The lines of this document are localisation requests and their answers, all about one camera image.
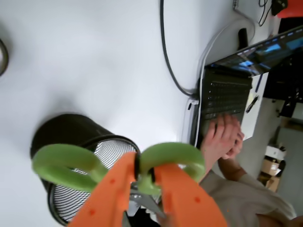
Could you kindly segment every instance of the laptop screen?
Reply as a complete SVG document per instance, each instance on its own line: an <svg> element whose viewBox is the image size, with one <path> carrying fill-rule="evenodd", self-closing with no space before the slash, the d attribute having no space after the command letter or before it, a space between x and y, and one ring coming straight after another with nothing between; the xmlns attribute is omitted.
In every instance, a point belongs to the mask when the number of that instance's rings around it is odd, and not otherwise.
<svg viewBox="0 0 303 227"><path fill-rule="evenodd" d="M242 49L209 67L229 68L255 76L270 71L299 52L303 52L303 26Z"/></svg>

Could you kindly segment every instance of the white cable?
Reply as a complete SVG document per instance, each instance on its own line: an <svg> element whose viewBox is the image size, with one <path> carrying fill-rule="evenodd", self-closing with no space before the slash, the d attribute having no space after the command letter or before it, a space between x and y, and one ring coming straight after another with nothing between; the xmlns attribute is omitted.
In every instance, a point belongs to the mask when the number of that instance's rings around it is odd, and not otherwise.
<svg viewBox="0 0 303 227"><path fill-rule="evenodd" d="M200 129L200 118L201 118L201 104L202 104L202 81L203 81L203 76L204 76L204 67L205 67L205 62L206 62L206 58L211 50L211 48L213 47L215 41L217 40L217 38L220 36L220 34L225 31L230 25L232 25L233 23L240 21L240 20L244 20L244 19L237 19L234 20L232 22L230 22L228 25L226 25L220 32L218 32L216 35L213 36L213 38L211 39L211 41L208 43L208 45L206 46L206 48L204 49L201 58L203 58L202 60L202 65L200 68L201 70L199 70L199 75L200 76L200 103L199 103L199 112L198 112L198 121L197 121L197 130L196 130L196 139L195 139L195 147L197 147L197 142L198 142L198 135L199 135L199 129ZM255 32L256 32L256 27L255 27L255 23L251 20L249 20L250 22L253 23L254 25L254 34L253 37L251 38L250 42L252 41L252 39L255 36Z"/></svg>

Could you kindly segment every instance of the laptop keyboard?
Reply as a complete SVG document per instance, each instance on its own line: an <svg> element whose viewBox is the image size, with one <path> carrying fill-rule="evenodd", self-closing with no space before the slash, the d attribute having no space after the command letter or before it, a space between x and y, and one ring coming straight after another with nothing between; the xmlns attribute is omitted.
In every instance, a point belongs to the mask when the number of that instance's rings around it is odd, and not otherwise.
<svg viewBox="0 0 303 227"><path fill-rule="evenodd" d="M202 114L205 120L216 118L219 114L238 114L245 110L247 84L213 81L204 91Z"/></svg>

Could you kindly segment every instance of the white table surface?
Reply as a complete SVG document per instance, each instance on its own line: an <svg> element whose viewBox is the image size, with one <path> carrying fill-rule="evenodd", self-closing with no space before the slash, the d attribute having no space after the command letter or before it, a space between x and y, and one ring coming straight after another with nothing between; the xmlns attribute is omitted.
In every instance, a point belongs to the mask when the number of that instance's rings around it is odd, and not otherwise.
<svg viewBox="0 0 303 227"><path fill-rule="evenodd" d="M212 36L241 18L232 2L165 0L168 55L183 87L195 87ZM253 42L268 37L269 20ZM209 62L236 50L243 26L252 34L249 22L235 23ZM187 97L164 61L158 1L0 0L0 37L10 52L0 78L1 226L55 226L29 159L32 137L51 115L85 114L142 150L180 140Z"/></svg>

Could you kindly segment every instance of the beige shirt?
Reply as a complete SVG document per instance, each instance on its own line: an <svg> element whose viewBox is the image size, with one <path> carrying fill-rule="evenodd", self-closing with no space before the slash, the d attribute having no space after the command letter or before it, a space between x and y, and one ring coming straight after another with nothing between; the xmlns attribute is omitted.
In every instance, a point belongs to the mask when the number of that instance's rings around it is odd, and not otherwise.
<svg viewBox="0 0 303 227"><path fill-rule="evenodd" d="M271 216L284 224L296 217L291 204L248 174L235 182L211 171L200 186L215 200L230 227L258 227L256 214Z"/></svg>

